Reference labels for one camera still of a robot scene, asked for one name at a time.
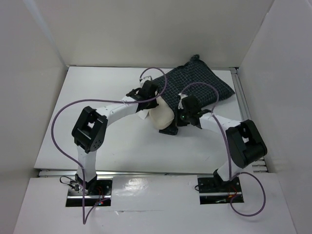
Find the cream white pillow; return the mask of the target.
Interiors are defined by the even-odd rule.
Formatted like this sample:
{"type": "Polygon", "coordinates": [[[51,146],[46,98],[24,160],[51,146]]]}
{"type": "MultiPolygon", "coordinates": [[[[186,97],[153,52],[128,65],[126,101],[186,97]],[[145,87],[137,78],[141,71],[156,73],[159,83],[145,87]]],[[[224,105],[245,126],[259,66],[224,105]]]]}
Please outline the cream white pillow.
{"type": "Polygon", "coordinates": [[[155,129],[163,130],[173,122],[175,115],[162,97],[158,97],[156,101],[158,106],[149,110],[149,118],[155,129]]]}

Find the dark plaid pillowcase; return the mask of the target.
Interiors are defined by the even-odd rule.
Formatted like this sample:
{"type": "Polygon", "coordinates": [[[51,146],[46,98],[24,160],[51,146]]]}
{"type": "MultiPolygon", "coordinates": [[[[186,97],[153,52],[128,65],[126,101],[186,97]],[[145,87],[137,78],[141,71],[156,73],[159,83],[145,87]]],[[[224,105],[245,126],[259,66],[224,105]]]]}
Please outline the dark plaid pillowcase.
{"type": "Polygon", "coordinates": [[[179,93],[195,96],[201,108],[226,100],[234,94],[234,90],[199,55],[192,56],[187,63],[174,68],[165,76],[153,79],[153,83],[159,92],[166,88],[161,97],[173,112],[177,110],[180,101],[179,93]]]}

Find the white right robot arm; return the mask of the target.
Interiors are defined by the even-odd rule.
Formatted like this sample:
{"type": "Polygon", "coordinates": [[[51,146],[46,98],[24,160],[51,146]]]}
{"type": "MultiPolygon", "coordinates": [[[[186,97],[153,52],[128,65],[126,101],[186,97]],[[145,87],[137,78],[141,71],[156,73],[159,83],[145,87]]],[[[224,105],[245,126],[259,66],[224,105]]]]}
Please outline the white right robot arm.
{"type": "Polygon", "coordinates": [[[268,152],[252,120],[240,122],[215,115],[212,110],[203,110],[193,95],[180,94],[176,123],[178,127],[191,124],[202,130],[220,133],[223,137],[228,156],[227,161],[213,173],[213,187],[218,191],[224,191],[235,175],[268,152]]]}

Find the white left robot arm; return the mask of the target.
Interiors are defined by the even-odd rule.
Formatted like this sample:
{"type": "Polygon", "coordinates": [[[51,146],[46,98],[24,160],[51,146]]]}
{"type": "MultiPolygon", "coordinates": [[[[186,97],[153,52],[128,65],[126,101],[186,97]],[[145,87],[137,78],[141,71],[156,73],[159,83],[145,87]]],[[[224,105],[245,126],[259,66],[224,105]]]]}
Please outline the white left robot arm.
{"type": "Polygon", "coordinates": [[[128,115],[157,107],[157,88],[158,85],[147,80],[142,87],[133,89],[116,103],[97,109],[87,106],[82,110],[72,136],[78,150],[75,178],[84,194],[89,195],[96,190],[96,155],[104,142],[106,129],[128,115]]]}

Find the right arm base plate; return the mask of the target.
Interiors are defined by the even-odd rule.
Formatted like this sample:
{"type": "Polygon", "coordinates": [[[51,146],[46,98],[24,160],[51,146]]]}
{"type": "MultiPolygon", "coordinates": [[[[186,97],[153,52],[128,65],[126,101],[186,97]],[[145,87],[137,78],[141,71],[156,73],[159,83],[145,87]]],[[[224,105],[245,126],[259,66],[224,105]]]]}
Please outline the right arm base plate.
{"type": "Polygon", "coordinates": [[[225,185],[217,186],[213,177],[197,178],[197,185],[195,190],[199,192],[199,202],[201,205],[207,204],[226,204],[230,203],[244,203],[240,180],[235,178],[233,181],[225,185]]]}

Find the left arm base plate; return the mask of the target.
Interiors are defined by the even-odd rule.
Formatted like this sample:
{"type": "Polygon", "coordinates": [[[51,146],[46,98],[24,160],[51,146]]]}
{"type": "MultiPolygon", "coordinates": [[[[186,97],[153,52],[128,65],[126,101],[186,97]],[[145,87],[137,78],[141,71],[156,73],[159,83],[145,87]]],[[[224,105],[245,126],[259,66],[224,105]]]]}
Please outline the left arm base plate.
{"type": "MultiPolygon", "coordinates": [[[[82,187],[72,179],[65,184],[68,185],[65,206],[82,207],[82,187]]],[[[95,204],[100,207],[111,206],[112,184],[112,178],[98,180],[90,191],[85,192],[85,206],[92,207],[95,204]]]]}

